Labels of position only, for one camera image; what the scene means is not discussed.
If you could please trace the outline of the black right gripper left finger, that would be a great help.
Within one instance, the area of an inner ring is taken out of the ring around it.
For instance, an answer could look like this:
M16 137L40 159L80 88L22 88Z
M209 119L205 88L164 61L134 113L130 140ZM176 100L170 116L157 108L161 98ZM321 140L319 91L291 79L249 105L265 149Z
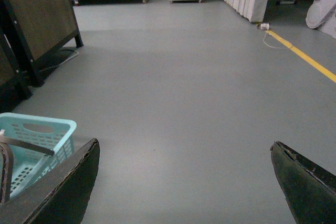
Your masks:
M81 223L99 169L100 145L87 142L25 191L1 205L1 223Z

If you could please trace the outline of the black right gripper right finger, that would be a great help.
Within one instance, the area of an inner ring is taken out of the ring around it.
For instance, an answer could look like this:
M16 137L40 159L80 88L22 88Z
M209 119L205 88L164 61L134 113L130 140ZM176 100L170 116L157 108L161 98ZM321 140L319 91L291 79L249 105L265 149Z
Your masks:
M270 152L295 222L335 223L335 175L280 141Z

